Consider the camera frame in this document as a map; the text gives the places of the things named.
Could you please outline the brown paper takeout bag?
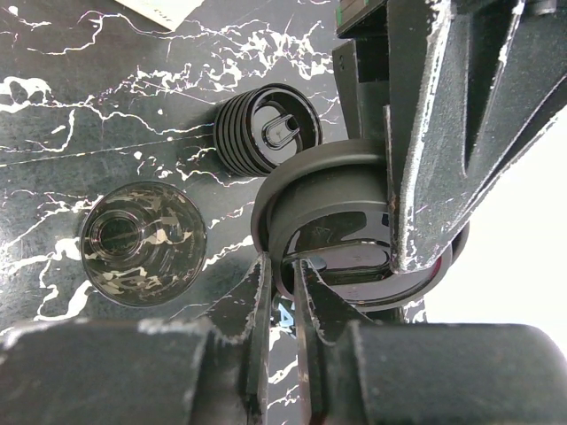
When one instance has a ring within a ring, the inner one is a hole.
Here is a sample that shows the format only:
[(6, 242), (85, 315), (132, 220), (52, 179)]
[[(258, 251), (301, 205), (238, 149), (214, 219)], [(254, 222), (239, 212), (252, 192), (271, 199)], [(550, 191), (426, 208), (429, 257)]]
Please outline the brown paper takeout bag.
[(203, 0), (116, 0), (117, 3), (159, 24), (175, 31)]

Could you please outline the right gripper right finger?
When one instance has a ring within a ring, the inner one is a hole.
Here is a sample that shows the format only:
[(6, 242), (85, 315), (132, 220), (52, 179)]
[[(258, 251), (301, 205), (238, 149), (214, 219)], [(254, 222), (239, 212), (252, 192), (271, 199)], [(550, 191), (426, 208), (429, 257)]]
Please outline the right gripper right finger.
[(519, 324), (376, 323), (293, 265), (307, 424), (563, 424), (566, 360)]

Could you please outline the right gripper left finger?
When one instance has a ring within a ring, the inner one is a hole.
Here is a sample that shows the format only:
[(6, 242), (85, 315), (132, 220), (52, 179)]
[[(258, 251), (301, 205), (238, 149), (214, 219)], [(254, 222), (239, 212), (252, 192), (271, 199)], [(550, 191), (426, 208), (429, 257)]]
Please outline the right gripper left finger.
[(1, 344), (4, 424), (262, 424), (271, 263), (191, 321), (30, 323)]

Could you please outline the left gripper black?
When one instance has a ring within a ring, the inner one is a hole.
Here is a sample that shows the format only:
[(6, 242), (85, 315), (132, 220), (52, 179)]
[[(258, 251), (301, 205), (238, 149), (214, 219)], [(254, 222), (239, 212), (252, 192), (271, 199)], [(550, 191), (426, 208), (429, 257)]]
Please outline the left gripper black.
[(565, 107), (566, 4), (355, 0), (335, 19), (347, 135), (386, 130), (392, 268), (423, 270)]

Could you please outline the black plastic cup lid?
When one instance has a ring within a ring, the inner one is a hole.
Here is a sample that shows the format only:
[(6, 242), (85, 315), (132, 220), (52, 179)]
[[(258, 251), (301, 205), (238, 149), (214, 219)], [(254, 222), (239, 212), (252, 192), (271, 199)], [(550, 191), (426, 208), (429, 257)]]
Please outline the black plastic cup lid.
[(395, 274), (387, 195), (385, 146), (376, 140), (322, 144), (279, 165), (261, 184), (251, 221), (277, 291), (294, 298), (292, 264), (301, 259), (365, 313), (401, 307), (432, 290), (464, 250), (470, 229), (432, 267)]

